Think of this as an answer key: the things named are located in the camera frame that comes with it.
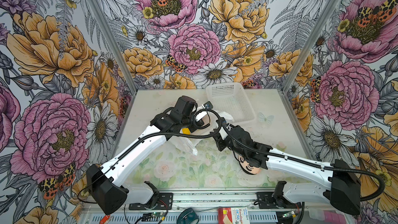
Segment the translucent white plastic bag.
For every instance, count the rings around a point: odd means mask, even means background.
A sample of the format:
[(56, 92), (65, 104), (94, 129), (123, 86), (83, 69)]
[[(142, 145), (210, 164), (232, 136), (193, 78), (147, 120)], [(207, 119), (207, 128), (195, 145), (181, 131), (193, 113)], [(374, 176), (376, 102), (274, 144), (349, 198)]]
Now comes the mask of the translucent white plastic bag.
[(206, 139), (203, 138), (203, 136), (210, 135), (215, 129), (218, 128), (217, 120), (214, 120), (211, 127), (208, 129), (191, 132), (190, 135), (187, 135), (188, 137), (173, 136), (170, 138), (169, 142), (178, 150), (186, 152), (189, 155), (197, 156), (199, 153), (197, 145), (202, 140)]

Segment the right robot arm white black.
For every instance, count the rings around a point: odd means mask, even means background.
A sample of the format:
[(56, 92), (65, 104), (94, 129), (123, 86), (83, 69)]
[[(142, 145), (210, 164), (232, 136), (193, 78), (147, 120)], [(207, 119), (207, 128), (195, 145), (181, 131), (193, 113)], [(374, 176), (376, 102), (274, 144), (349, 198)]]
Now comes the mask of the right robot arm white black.
[(219, 151), (231, 150), (241, 169), (249, 175), (273, 170), (307, 181), (298, 184), (279, 181), (273, 193), (266, 197), (270, 204), (288, 208), (306, 202), (324, 203), (343, 213), (359, 215), (360, 181), (344, 161), (318, 162), (290, 155), (253, 141), (239, 125), (216, 128), (211, 134)]

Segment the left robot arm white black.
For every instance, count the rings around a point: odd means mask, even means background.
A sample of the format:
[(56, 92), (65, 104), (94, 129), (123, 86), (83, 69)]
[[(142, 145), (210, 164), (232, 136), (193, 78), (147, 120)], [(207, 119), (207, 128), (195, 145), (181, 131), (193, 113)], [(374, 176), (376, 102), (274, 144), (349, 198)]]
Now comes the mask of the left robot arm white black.
[[(187, 135), (182, 132), (202, 130), (208, 124), (202, 118), (209, 113), (218, 120), (217, 129), (208, 135)], [(198, 107), (197, 102), (188, 97), (178, 98), (175, 106), (157, 114), (144, 132), (125, 148), (120, 154), (102, 164), (92, 165), (86, 171), (87, 191), (105, 215), (116, 212), (125, 204), (138, 204), (145, 208), (154, 208), (159, 200), (159, 190), (146, 181), (137, 186), (124, 187), (128, 176), (155, 149), (162, 146), (172, 137), (207, 139), (217, 135), (222, 128), (222, 118), (213, 110), (212, 105)]]

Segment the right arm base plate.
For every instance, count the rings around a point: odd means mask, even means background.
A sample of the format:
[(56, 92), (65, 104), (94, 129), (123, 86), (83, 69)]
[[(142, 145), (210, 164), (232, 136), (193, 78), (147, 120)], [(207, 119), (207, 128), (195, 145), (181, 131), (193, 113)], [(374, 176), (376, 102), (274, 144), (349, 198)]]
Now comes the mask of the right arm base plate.
[(294, 208), (301, 209), (301, 203), (289, 202), (284, 196), (277, 196), (273, 192), (257, 192), (257, 199), (254, 205), (257, 205), (260, 209), (274, 209), (274, 208)]

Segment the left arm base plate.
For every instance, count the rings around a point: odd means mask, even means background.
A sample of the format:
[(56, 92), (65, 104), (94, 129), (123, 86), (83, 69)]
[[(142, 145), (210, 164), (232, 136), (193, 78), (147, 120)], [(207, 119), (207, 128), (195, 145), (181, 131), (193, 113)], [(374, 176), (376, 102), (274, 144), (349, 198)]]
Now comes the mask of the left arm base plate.
[(152, 196), (152, 198), (145, 204), (129, 204), (128, 209), (130, 211), (171, 210), (173, 197), (173, 193), (161, 192)]

